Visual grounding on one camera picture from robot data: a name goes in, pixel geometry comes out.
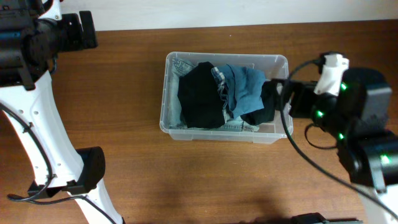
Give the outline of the blue cloth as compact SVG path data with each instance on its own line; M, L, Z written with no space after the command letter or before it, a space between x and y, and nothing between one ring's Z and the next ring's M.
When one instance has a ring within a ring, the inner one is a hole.
M264 108L261 93L267 78L262 70L226 64L212 68L211 73L232 118Z

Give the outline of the light blue jeans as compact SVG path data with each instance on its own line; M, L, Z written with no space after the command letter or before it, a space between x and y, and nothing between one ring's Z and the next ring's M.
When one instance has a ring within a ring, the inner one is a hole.
M240 116L232 118L227 112L223 110L225 124L219 128L189 128L182 115L182 107L178 99L178 86L180 77L192 71L195 65L189 60L181 58L173 58L171 62L170 75L170 90L169 90L169 106L168 106L168 121L170 129L188 129L199 131L229 131L229 132L257 132L259 126L251 125L245 122Z

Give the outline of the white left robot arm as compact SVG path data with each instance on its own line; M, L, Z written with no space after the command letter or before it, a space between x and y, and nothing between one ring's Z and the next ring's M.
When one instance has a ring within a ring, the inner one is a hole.
M90 11L64 14L60 2L1 2L1 111L34 170L27 195L13 202L56 204L64 191L90 223L122 223L104 184L102 148L75 149L58 113L52 77L59 53L98 46Z

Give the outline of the black garment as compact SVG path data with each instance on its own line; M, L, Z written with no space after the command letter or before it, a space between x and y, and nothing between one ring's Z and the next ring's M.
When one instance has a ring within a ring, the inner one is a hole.
M213 129L225 124L224 101L212 68L212 63L202 62L179 79L177 96L188 128Z
M242 120L250 125L260 125L262 123L271 122L275 116L274 100L271 97L271 86L269 82L265 82L262 86L261 100L263 109L259 109L241 116Z

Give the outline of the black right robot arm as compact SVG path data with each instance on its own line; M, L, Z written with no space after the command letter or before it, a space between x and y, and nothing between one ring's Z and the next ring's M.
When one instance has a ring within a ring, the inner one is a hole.
M371 223L397 223L397 135L386 128L392 89L384 75L370 68L343 72L339 94L315 94L316 82L273 79L282 85L279 103L292 98L290 115L310 119L336 140L345 182L321 168L298 147L295 150L321 173L357 192Z

